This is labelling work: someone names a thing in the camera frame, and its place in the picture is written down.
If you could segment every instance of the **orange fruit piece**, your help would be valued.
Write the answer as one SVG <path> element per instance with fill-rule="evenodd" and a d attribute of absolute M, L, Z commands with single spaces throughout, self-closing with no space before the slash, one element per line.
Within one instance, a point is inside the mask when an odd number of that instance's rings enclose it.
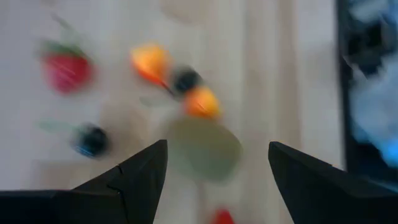
<path fill-rule="evenodd" d="M 191 116 L 217 118 L 220 115 L 220 104 L 209 88 L 199 86 L 186 94 L 185 111 Z"/>
<path fill-rule="evenodd" d="M 161 46 L 150 44 L 132 49 L 130 58 L 132 66 L 142 78 L 156 85 L 165 85 L 169 55 Z"/>

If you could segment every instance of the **green plate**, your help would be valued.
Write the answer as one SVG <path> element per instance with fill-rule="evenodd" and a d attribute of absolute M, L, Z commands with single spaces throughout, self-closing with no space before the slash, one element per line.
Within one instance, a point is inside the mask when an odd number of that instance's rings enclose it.
<path fill-rule="evenodd" d="M 194 179 L 221 182 L 234 171 L 242 147 L 226 128 L 203 118 L 184 117 L 167 132 L 172 167 Z"/>

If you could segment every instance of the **table surface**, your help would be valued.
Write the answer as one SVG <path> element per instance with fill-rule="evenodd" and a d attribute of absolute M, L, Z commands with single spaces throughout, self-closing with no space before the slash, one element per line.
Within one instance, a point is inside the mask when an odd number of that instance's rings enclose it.
<path fill-rule="evenodd" d="M 333 3 L 204 1 L 211 7 L 194 5 L 201 12 L 194 14 L 179 10 L 192 5 L 162 0 L 162 8 L 159 1 L 0 2 L 0 189 L 70 189 L 161 138 L 180 103 L 137 78 L 129 64 L 131 47 L 158 42 L 175 65 L 193 66 L 215 91 L 221 122 L 245 155 L 228 185 L 169 169 L 155 222 L 200 223 L 219 206 L 241 222 L 289 222 L 267 162 L 268 142 L 342 163 Z M 60 38 L 54 13 L 82 35 L 96 68 L 95 81 L 69 96 L 46 85 L 35 56 L 39 39 Z M 110 132 L 112 151 L 86 158 L 70 147 L 70 131 L 40 127 L 52 121 L 97 123 Z"/>

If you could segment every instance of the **toy fruit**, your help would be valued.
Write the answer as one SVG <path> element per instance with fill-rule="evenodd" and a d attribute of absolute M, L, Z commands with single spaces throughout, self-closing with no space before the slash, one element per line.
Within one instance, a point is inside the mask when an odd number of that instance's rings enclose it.
<path fill-rule="evenodd" d="M 214 220 L 211 224 L 234 224 L 231 214 L 226 209 L 216 211 Z"/>
<path fill-rule="evenodd" d="M 185 94 L 194 89 L 201 82 L 200 75 L 190 67 L 179 68 L 175 72 L 174 90 L 177 93 Z"/>
<path fill-rule="evenodd" d="M 185 111 L 192 116 L 217 118 L 220 115 L 220 106 L 209 88 L 199 86 L 186 94 Z"/>
<path fill-rule="evenodd" d="M 64 31 L 72 32 L 65 21 L 58 18 Z M 61 93 L 69 93 L 86 84 L 92 73 L 89 58 L 77 44 L 61 44 L 45 40 L 40 56 L 47 82 Z"/>
<path fill-rule="evenodd" d="M 131 63 L 142 78 L 166 87 L 169 56 L 161 46 L 152 44 L 131 50 Z"/>
<path fill-rule="evenodd" d="M 101 128 L 86 124 L 78 133 L 75 147 L 83 155 L 94 157 L 104 152 L 108 145 L 109 139 Z"/>

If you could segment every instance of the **red strawberry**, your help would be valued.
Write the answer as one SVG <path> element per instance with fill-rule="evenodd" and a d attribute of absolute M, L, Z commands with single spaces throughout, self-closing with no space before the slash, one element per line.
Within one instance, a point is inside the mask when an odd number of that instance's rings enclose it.
<path fill-rule="evenodd" d="M 215 217 L 211 224 L 234 224 L 231 214 L 226 209 L 216 211 Z"/>
<path fill-rule="evenodd" d="M 91 78 L 91 63 L 79 47 L 53 41 L 46 41 L 44 47 L 42 63 L 45 79 L 57 91 L 69 93 Z"/>

